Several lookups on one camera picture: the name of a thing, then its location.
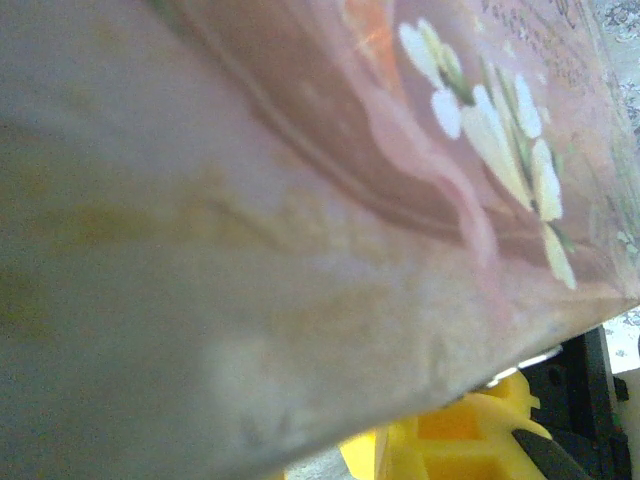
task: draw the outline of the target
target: yellow plastic object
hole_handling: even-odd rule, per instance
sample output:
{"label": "yellow plastic object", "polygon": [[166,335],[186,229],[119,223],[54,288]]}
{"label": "yellow plastic object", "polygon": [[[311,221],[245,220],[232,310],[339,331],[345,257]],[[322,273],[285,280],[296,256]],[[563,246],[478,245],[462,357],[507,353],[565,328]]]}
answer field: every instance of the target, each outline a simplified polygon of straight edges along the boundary
{"label": "yellow plastic object", "polygon": [[349,472],[357,479],[376,479],[387,446],[389,427],[369,430],[340,445]]}
{"label": "yellow plastic object", "polygon": [[517,373],[437,412],[354,437],[340,450],[358,480],[544,480],[511,435],[524,428],[551,438],[529,419],[537,406]]}

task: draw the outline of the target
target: black plastic object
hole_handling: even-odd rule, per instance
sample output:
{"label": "black plastic object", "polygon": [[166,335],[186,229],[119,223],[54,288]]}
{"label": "black plastic object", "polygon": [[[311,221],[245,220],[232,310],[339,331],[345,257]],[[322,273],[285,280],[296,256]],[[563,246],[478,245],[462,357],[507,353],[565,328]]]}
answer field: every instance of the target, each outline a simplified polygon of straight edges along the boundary
{"label": "black plastic object", "polygon": [[626,436],[614,424],[617,399],[604,328],[562,346],[556,357],[522,370],[540,399],[532,419],[593,479],[631,480]]}
{"label": "black plastic object", "polygon": [[613,377],[613,388],[616,392],[616,399],[618,402],[626,402],[629,400],[629,389],[627,388],[627,382],[618,377]]}
{"label": "black plastic object", "polygon": [[547,480],[593,480],[553,440],[529,430],[514,430],[511,434]]}

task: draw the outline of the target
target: white flower petal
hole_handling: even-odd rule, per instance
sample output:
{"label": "white flower petal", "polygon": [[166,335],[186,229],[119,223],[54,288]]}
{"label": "white flower petal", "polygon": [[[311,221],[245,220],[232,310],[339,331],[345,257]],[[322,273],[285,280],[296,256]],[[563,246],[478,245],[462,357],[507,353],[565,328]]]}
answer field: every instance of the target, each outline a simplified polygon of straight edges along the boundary
{"label": "white flower petal", "polygon": [[531,194],[522,167],[484,85],[473,88],[473,97],[476,105],[462,109],[462,128],[469,143],[507,191],[531,211]]}
{"label": "white flower petal", "polygon": [[531,172],[540,218],[549,222],[562,217],[560,180],[553,168],[551,150],[542,138],[539,138],[533,146]]}
{"label": "white flower petal", "polygon": [[431,96],[431,108],[444,133],[454,140],[460,138],[461,114],[456,95],[448,88],[436,90]]}
{"label": "white flower petal", "polygon": [[533,102],[529,85],[520,74],[516,75],[514,85],[518,100],[518,122],[520,127],[527,137],[537,138],[542,134],[542,122]]}
{"label": "white flower petal", "polygon": [[444,84],[438,73],[436,58],[429,45],[427,45],[423,34],[407,23],[400,25],[398,34],[400,43],[413,66],[426,76],[435,88],[444,88]]}
{"label": "white flower petal", "polygon": [[542,226],[542,239],[544,241],[544,251],[547,255],[547,261],[549,262],[553,276],[564,282],[571,290],[575,290],[576,277],[567,259],[567,254],[556,232],[546,223]]}

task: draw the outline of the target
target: orange painted detail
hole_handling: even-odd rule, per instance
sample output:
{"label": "orange painted detail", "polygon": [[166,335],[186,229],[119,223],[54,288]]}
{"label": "orange painted detail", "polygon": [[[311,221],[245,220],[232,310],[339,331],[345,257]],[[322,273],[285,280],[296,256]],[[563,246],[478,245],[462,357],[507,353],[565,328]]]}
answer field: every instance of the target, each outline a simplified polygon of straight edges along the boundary
{"label": "orange painted detail", "polygon": [[393,52],[393,26],[386,4],[389,0],[346,0],[345,22],[357,39],[357,47],[367,58],[383,86],[404,100]]}

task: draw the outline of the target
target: painted flower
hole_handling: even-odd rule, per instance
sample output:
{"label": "painted flower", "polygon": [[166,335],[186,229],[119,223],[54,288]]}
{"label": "painted flower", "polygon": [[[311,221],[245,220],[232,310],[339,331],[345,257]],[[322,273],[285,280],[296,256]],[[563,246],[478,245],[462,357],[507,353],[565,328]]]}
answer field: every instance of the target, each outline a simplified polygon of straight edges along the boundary
{"label": "painted flower", "polygon": [[436,91],[431,95],[431,108],[444,133],[457,139],[461,133],[459,98],[469,99],[469,87],[462,74],[456,52],[440,41],[433,26],[425,19],[417,28],[403,23],[399,28],[400,43],[409,60]]}
{"label": "painted flower", "polygon": [[484,85],[473,88],[473,98],[475,106],[462,109],[462,128],[469,143],[509,193],[531,211],[532,195],[510,141],[510,125],[501,118]]}
{"label": "painted flower", "polygon": [[547,223],[542,225],[542,240],[544,241],[544,250],[547,255],[547,261],[551,265],[551,272],[558,280],[565,283],[571,290],[576,289],[576,277],[573,269],[567,259],[562,242],[558,234]]}
{"label": "painted flower", "polygon": [[543,138],[536,140],[531,157],[533,190],[540,219],[550,222],[561,218],[563,211],[560,180],[553,165],[553,154]]}
{"label": "painted flower", "polygon": [[561,158],[541,137],[548,111],[538,110],[522,75],[508,77],[493,65],[482,63],[483,81],[471,88],[458,56],[426,20],[417,27],[403,23],[398,33],[409,60],[435,89],[431,107],[442,130],[452,139],[464,132],[505,189],[538,215],[553,276],[575,289],[565,252],[570,241],[550,223],[562,217],[563,208]]}

